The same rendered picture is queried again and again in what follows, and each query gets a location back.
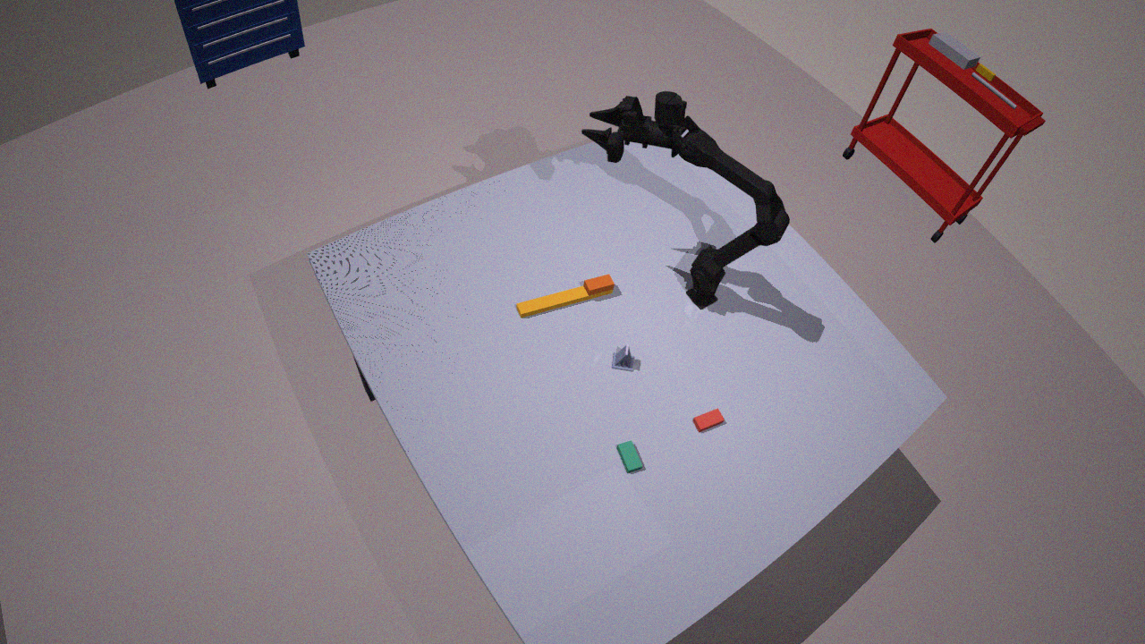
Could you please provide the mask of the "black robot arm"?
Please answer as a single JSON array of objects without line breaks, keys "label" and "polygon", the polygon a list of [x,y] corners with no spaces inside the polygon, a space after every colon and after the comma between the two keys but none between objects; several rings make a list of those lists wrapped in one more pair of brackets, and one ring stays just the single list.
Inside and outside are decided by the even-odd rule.
[{"label": "black robot arm", "polygon": [[[698,259],[690,264],[692,288],[686,294],[690,296],[692,303],[698,305],[698,309],[700,307],[705,309],[708,305],[718,301],[714,293],[726,274],[722,267],[756,246],[777,243],[784,237],[790,217],[785,213],[784,202],[777,197],[776,186],[763,180],[747,166],[722,152],[718,143],[700,129],[697,123],[692,121],[690,115],[684,117],[687,102],[676,95],[674,91],[660,91],[655,103],[653,146],[671,149],[672,157],[679,154],[684,162],[712,170],[742,189],[755,199],[756,204],[757,223],[749,231],[742,233],[718,250],[708,246],[698,253]],[[647,116],[642,113],[639,99],[623,99],[619,113],[624,121],[623,129],[643,129],[645,123],[641,121],[643,119],[646,121]],[[687,128],[690,133],[684,134]]]}]

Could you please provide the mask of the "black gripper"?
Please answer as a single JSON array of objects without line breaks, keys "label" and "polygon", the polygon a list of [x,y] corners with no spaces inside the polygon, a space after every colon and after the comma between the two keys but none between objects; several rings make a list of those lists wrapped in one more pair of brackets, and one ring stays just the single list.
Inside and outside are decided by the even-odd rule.
[{"label": "black gripper", "polygon": [[[621,101],[622,103],[622,101]],[[619,103],[619,105],[621,105]],[[601,129],[590,129],[583,128],[583,135],[589,136],[590,141],[597,142],[598,146],[605,148],[606,154],[608,154],[608,162],[621,162],[624,154],[624,144],[629,146],[630,141],[642,143],[643,149],[647,149],[648,144],[653,144],[652,135],[654,123],[652,121],[653,115],[647,115],[643,129],[637,131],[625,131],[623,129],[623,118],[619,113],[619,105],[610,107],[610,109],[598,111],[597,113],[589,113],[590,117],[597,118],[598,121],[614,123],[618,126],[618,131],[611,133],[611,128]]]}]

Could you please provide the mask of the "red rectangular block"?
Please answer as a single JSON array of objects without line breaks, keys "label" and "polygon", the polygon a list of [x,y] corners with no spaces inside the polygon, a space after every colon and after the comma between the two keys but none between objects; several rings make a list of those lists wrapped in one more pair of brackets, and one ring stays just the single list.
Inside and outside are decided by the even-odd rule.
[{"label": "red rectangular block", "polygon": [[696,417],[696,419],[693,421],[695,427],[698,429],[698,432],[702,432],[703,429],[716,427],[725,419],[722,419],[720,410],[716,408],[711,413],[703,413],[703,415],[700,415],[698,417]]}]

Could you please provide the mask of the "green rectangular block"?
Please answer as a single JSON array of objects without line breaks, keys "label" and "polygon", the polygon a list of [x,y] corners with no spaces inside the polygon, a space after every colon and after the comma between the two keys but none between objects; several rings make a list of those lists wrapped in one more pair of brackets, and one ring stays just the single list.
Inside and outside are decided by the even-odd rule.
[{"label": "green rectangular block", "polygon": [[642,463],[637,455],[632,441],[629,441],[629,443],[619,443],[616,448],[619,451],[622,463],[624,463],[624,468],[627,473],[638,471],[642,468]]}]

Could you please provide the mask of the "orange long bar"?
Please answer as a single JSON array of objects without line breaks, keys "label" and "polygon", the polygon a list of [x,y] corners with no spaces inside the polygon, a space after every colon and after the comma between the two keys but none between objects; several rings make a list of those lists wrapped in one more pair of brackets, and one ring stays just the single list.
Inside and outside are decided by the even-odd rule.
[{"label": "orange long bar", "polygon": [[601,275],[597,278],[584,280],[584,285],[581,288],[572,288],[567,291],[516,304],[516,308],[521,319],[531,317],[534,314],[539,314],[540,311],[561,309],[561,307],[570,304],[587,301],[589,299],[613,293],[614,286],[615,283],[610,274]]}]

